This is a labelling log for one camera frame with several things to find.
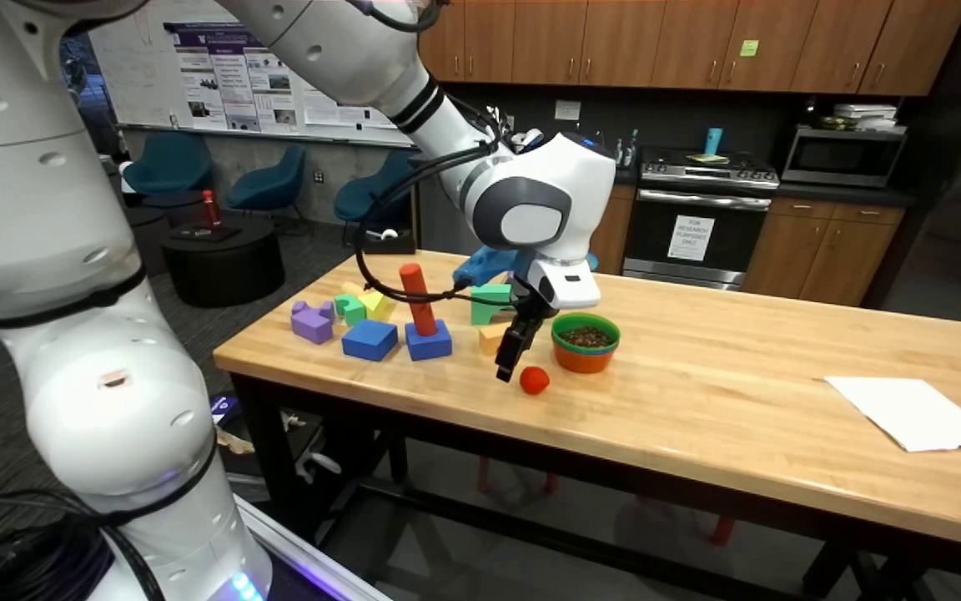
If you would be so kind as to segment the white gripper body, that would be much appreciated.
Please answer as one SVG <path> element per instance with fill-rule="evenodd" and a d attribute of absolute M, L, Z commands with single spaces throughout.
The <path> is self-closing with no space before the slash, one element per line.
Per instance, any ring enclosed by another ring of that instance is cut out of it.
<path fill-rule="evenodd" d="M 554 312 L 577 312 L 594 309 L 599 302 L 599 287 L 586 261 L 556 265 L 537 257 L 528 268 L 528 285 L 554 309 Z"/>

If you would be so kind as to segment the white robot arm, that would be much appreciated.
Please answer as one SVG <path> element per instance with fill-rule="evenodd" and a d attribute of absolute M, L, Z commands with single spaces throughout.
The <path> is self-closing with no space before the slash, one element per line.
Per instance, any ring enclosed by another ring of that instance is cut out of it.
<path fill-rule="evenodd" d="M 133 232 L 60 77 L 60 38 L 146 0 L 0 0 L 0 341 L 25 434 L 80 497 L 94 543 L 6 601 L 258 601 L 267 550 L 241 524 L 205 383 L 159 315 Z M 586 248 L 615 187 L 599 146 L 512 150 L 473 128 L 417 58 L 438 0 L 218 0 L 338 104 L 374 107 L 440 171 L 471 232 L 517 252 L 512 369 L 539 316 L 599 302 Z"/>

